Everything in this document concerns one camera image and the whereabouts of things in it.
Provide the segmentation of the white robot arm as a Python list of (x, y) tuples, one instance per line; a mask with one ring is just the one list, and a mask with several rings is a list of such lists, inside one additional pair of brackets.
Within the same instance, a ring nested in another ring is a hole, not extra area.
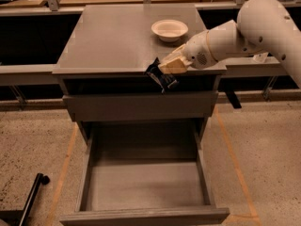
[(278, 0), (249, 0), (237, 19), (193, 36), (163, 58), (165, 74), (204, 69), (232, 58), (270, 53), (297, 86), (301, 86), (301, 32)]

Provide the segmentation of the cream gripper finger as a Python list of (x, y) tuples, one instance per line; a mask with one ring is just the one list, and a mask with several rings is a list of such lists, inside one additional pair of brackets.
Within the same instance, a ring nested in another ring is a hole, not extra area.
[(161, 63), (159, 65), (159, 70), (163, 74), (186, 73), (191, 64), (191, 61), (183, 59), (182, 57), (177, 57), (170, 61)]
[(173, 50), (169, 55), (165, 56), (161, 62), (162, 63), (170, 63), (174, 60), (181, 60), (182, 62), (185, 61), (184, 56), (182, 55), (182, 51), (184, 49), (185, 45), (182, 44), (181, 46), (179, 46), (178, 48), (176, 48), (175, 50)]

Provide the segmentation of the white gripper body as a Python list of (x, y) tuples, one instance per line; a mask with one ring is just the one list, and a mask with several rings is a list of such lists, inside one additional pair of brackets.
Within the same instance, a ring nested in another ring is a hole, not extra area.
[(182, 54), (195, 69), (208, 68), (216, 63), (209, 48), (208, 33), (209, 31), (206, 30), (196, 34), (184, 45), (182, 50)]

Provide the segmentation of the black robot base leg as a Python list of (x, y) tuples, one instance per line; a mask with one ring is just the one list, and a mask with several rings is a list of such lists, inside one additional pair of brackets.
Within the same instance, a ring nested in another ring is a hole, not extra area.
[(50, 178), (42, 173), (36, 175), (35, 181), (30, 189), (29, 195), (22, 210), (0, 211), (0, 226), (26, 226), (30, 211), (39, 192), (41, 185), (48, 185)]

